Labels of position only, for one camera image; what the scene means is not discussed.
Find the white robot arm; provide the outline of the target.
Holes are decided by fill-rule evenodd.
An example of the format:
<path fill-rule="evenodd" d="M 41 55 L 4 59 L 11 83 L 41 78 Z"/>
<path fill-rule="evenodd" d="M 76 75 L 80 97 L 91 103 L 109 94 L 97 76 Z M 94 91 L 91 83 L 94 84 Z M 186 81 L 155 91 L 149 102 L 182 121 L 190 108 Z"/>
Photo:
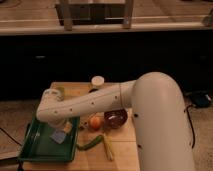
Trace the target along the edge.
<path fill-rule="evenodd" d="M 195 171 L 183 94 L 165 73 L 149 72 L 68 100 L 47 89 L 36 117 L 61 128 L 71 117 L 124 108 L 132 110 L 140 171 Z"/>

